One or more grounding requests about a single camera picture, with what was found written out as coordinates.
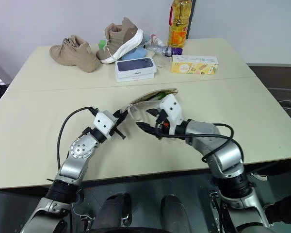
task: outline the yellow box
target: yellow box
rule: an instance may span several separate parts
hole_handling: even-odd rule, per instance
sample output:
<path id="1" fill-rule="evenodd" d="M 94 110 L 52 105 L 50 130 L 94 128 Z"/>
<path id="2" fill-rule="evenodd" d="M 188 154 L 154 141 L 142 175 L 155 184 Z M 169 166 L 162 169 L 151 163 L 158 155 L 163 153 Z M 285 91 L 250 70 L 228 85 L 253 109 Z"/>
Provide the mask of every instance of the yellow box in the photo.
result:
<path id="1" fill-rule="evenodd" d="M 172 73 L 214 74 L 218 69 L 218 60 L 212 56 L 173 55 Z"/>

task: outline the cooking oil bottle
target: cooking oil bottle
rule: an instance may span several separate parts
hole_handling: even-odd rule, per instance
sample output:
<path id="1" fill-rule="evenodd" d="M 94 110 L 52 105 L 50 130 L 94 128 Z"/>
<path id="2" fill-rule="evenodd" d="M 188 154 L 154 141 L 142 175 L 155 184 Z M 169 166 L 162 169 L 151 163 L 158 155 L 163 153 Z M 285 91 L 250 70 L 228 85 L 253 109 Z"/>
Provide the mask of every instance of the cooking oil bottle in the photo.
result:
<path id="1" fill-rule="evenodd" d="M 186 32 L 189 26 L 192 0 L 174 0 L 169 16 L 169 39 L 168 45 L 172 47 L 183 47 Z"/>

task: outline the white shoe sole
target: white shoe sole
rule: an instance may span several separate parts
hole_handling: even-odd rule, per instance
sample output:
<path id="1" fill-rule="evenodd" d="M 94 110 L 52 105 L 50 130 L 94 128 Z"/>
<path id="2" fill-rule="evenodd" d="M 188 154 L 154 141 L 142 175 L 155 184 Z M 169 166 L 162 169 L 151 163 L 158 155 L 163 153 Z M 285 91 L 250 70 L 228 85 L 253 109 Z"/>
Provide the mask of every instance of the white shoe sole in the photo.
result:
<path id="1" fill-rule="evenodd" d="M 138 28 L 135 36 L 132 39 L 128 40 L 125 44 L 121 45 L 121 47 L 119 47 L 118 50 L 112 55 L 112 57 L 108 57 L 100 61 L 104 64 L 115 62 L 116 60 L 124 56 L 126 53 L 137 47 L 141 43 L 143 37 L 144 31 Z"/>

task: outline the table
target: table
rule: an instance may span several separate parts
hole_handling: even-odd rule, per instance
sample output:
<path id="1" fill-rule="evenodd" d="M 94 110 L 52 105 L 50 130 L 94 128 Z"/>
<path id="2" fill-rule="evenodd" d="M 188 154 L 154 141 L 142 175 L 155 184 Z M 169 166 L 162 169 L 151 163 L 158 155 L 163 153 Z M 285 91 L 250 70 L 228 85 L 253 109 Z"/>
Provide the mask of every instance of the table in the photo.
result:
<path id="1" fill-rule="evenodd" d="M 291 158 L 289 116 L 224 40 L 207 41 L 189 40 L 184 51 L 199 54 L 200 45 L 204 51 L 201 55 L 216 55 L 218 51 L 219 68 L 215 75 L 176 76 L 162 68 L 152 80 L 127 83 L 115 82 L 114 75 L 112 78 L 114 65 L 104 65 L 97 73 L 87 74 L 52 62 L 46 47 L 37 48 L 0 100 L 0 188 L 51 183 L 46 178 L 53 179 L 57 172 L 58 132 L 73 110 L 93 105 L 113 112 L 142 94 L 163 88 L 179 90 L 177 99 L 186 119 L 231 125 L 243 148 L 245 163 Z M 216 49 L 206 53 L 207 48 Z M 43 66 L 50 66 L 44 67 L 44 74 L 49 73 L 44 80 L 43 69 L 35 73 L 29 65 L 39 59 Z M 227 67 L 233 64 L 239 67 L 229 73 Z M 69 71 L 59 75 L 61 69 Z M 55 75 L 57 79 L 51 85 L 48 82 Z M 92 126 L 93 120 L 87 112 L 69 120 L 61 142 L 62 162 L 71 142 L 83 129 Z M 129 117 L 119 129 L 127 138 L 115 136 L 102 144 L 92 157 L 84 180 L 207 168 L 200 160 L 201 154 L 181 140 L 159 141 L 142 132 Z"/>

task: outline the blue object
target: blue object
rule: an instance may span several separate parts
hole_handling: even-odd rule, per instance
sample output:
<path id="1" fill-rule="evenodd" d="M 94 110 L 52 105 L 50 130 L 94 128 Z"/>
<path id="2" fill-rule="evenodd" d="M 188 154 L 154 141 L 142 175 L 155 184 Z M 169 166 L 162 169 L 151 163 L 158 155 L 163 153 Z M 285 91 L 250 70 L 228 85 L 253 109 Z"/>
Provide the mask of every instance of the blue object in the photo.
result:
<path id="1" fill-rule="evenodd" d="M 126 53 L 122 60 L 130 60 L 130 59 L 137 59 L 137 58 L 143 58 L 146 56 L 146 50 L 142 47 L 135 48 L 128 53 Z"/>

